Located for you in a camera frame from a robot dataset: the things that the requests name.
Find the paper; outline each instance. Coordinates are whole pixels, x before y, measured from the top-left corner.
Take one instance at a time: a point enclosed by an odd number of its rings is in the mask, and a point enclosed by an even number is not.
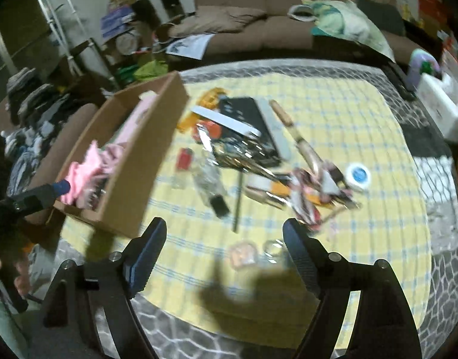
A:
[[[442,52],[442,72],[447,73],[458,82],[458,59],[449,50]]]
[[[168,46],[166,54],[201,60],[209,40],[211,40],[214,35],[215,34],[190,35],[184,39],[176,40]]]

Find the stack of clothes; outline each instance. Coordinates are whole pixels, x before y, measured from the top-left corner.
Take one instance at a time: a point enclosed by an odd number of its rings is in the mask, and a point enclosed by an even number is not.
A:
[[[4,154],[13,163],[7,195],[23,192],[31,182],[69,117],[84,103],[42,83],[35,69],[25,67],[7,82],[7,110],[19,128],[2,133]]]

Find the white jar lid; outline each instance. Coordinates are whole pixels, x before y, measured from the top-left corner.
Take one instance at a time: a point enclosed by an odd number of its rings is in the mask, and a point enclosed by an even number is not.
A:
[[[370,170],[361,163],[351,163],[345,170],[345,182],[351,189],[364,192],[372,180]]]

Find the blue label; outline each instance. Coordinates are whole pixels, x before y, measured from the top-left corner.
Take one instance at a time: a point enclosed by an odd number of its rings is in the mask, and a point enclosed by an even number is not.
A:
[[[367,173],[363,168],[355,168],[352,170],[352,177],[355,182],[364,183],[367,180]]]

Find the white tissue box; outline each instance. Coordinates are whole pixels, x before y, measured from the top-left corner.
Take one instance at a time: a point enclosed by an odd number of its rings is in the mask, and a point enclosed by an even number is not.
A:
[[[429,112],[444,139],[458,143],[458,104],[440,87],[440,80],[422,74],[417,97]]]

